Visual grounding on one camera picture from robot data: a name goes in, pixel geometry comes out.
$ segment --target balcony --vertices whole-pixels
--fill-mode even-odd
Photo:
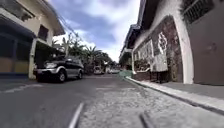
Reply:
[[[5,9],[22,21],[35,17],[33,13],[23,7],[16,0],[0,0],[0,8]]]

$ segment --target gate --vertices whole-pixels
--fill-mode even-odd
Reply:
[[[0,33],[0,75],[28,75],[31,44]]]

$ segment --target white wall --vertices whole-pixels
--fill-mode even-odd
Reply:
[[[180,40],[184,83],[192,84],[194,78],[192,50],[186,26],[179,11],[181,2],[182,0],[162,0],[160,2],[151,28],[136,40],[133,51],[135,51],[141,42],[157,27],[157,25],[163,20],[165,16],[173,16]]]

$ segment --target car window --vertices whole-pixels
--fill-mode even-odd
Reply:
[[[64,61],[65,56],[56,56],[56,57],[51,56],[48,60],[49,61]]]

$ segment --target curb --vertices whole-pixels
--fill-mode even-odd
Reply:
[[[130,77],[126,77],[125,79],[130,83],[134,82],[140,86],[150,88],[154,91],[163,93],[167,96],[178,99],[192,106],[200,107],[200,108],[203,108],[208,111],[224,116],[224,100],[220,100],[220,99],[216,99],[216,98],[212,98],[208,96],[197,95],[197,94],[184,92],[180,90],[175,90],[175,89],[164,87],[155,83],[140,82]]]

